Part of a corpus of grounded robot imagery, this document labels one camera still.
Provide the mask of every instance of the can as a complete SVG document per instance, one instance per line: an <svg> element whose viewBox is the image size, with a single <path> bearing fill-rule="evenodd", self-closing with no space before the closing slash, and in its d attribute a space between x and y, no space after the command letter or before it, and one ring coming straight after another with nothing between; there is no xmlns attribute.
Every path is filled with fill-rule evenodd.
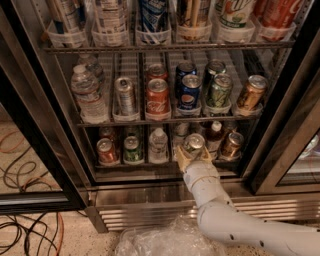
<svg viewBox="0 0 320 256"><path fill-rule="evenodd" d="M152 79L160 78L168 82L168 71L162 63L154 63L149 65L146 75L147 84Z"/></svg>
<svg viewBox="0 0 320 256"><path fill-rule="evenodd" d="M240 109L253 111L258 106L268 88L268 81L260 75L252 75L242 88L237 99Z"/></svg>
<svg viewBox="0 0 320 256"><path fill-rule="evenodd" d="M186 60L180 62L176 67L176 77L174 83L174 95L178 99L180 88L182 84L182 78L186 75L196 75L197 74L197 67L192 61Z"/></svg>
<svg viewBox="0 0 320 256"><path fill-rule="evenodd" d="M190 154L192 158L201 155L205 146L204 138L198 133L192 133L185 138L183 149Z"/></svg>
<svg viewBox="0 0 320 256"><path fill-rule="evenodd" d="M210 82L207 94L207 105L214 108L223 108L228 104L233 82L228 74L218 74Z"/></svg>
<svg viewBox="0 0 320 256"><path fill-rule="evenodd" d="M282 40L285 34L279 30L290 27L302 3L303 0L269 0L261 24L264 27L274 28L274 30L262 37L268 41Z"/></svg>
<svg viewBox="0 0 320 256"><path fill-rule="evenodd" d="M244 138L241 133L231 132L223 140L220 148L220 156L225 160L234 160L240 156L240 149Z"/></svg>
<svg viewBox="0 0 320 256"><path fill-rule="evenodd" d="M100 139L97 142L97 152L101 163L113 163L118 161L118 156L113 142L108 138Z"/></svg>
<svg viewBox="0 0 320 256"><path fill-rule="evenodd" d="M169 87L163 79L153 79L147 87L147 112L161 115L169 112Z"/></svg>
<svg viewBox="0 0 320 256"><path fill-rule="evenodd" d="M197 107L200 94L201 79L196 75L186 75L182 79L182 87L178 97L178 108L192 110Z"/></svg>
<svg viewBox="0 0 320 256"><path fill-rule="evenodd" d="M115 92L120 112L124 116L136 113L135 86L129 77L119 77L115 83Z"/></svg>
<svg viewBox="0 0 320 256"><path fill-rule="evenodd" d="M220 23L226 28L244 28L253 11L255 0L225 0Z"/></svg>
<svg viewBox="0 0 320 256"><path fill-rule="evenodd" d="M124 140L124 160L137 162L142 159L140 141L135 136L129 136Z"/></svg>
<svg viewBox="0 0 320 256"><path fill-rule="evenodd" d="M227 72L226 64L223 61L217 60L217 59L210 60L204 70L203 84L202 84L203 92L207 94L208 89L210 87L210 82L215 75L226 73L226 72Z"/></svg>

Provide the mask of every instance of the red can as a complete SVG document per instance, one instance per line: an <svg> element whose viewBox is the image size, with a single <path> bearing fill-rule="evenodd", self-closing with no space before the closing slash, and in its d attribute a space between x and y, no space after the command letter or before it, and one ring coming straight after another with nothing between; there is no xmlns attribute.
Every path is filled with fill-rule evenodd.
<svg viewBox="0 0 320 256"><path fill-rule="evenodd" d="M152 79L147 86L147 112L161 115L169 112L169 87L163 79Z"/></svg>
<svg viewBox="0 0 320 256"><path fill-rule="evenodd" d="M97 142L97 152L99 162L102 164L110 164L118 161L115 146L110 139L104 138Z"/></svg>
<svg viewBox="0 0 320 256"><path fill-rule="evenodd" d="M166 69L166 67L162 64L162 63L155 63L155 64L151 64L148 67L147 70L147 84L152 80L152 79L163 79L166 82L168 82L168 71Z"/></svg>
<svg viewBox="0 0 320 256"><path fill-rule="evenodd" d="M279 41L284 38L282 31L277 29L289 28L303 0L269 0L262 16L261 24L267 28L274 28L274 33L263 36L268 41Z"/></svg>

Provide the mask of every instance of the gold can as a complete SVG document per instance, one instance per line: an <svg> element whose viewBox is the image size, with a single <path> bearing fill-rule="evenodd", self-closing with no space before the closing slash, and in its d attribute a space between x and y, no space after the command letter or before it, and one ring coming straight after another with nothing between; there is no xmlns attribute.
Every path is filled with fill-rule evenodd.
<svg viewBox="0 0 320 256"><path fill-rule="evenodd" d="M238 107L248 111L255 110L267 88L268 81L265 77L260 75L250 76L237 99Z"/></svg>

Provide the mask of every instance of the blue can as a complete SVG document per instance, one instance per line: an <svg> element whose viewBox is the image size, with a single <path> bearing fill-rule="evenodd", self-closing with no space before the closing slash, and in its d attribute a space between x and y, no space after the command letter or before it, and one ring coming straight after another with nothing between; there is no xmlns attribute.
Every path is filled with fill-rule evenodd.
<svg viewBox="0 0 320 256"><path fill-rule="evenodd" d="M176 67L176 78L174 83L174 95L178 99L180 95L180 89L182 87L182 79L186 75L196 75L197 67L192 61L183 61Z"/></svg>
<svg viewBox="0 0 320 256"><path fill-rule="evenodd" d="M197 107L200 94L201 79L197 75L186 75L182 79L179 91L178 108L193 110Z"/></svg>
<svg viewBox="0 0 320 256"><path fill-rule="evenodd" d="M162 38L154 33L168 30L167 0L139 0L141 40L147 44L161 44Z"/></svg>

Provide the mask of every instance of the silver can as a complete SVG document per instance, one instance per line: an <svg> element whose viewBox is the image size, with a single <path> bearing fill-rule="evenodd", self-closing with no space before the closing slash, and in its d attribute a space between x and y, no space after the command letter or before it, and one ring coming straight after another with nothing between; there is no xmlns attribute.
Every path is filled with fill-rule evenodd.
<svg viewBox="0 0 320 256"><path fill-rule="evenodd" d="M205 140L198 133L190 134L183 143L184 150L187 151L192 158L200 157L204 146Z"/></svg>
<svg viewBox="0 0 320 256"><path fill-rule="evenodd" d="M130 116L136 113L135 86L129 77L119 77L115 83L115 92L120 108L124 116Z"/></svg>

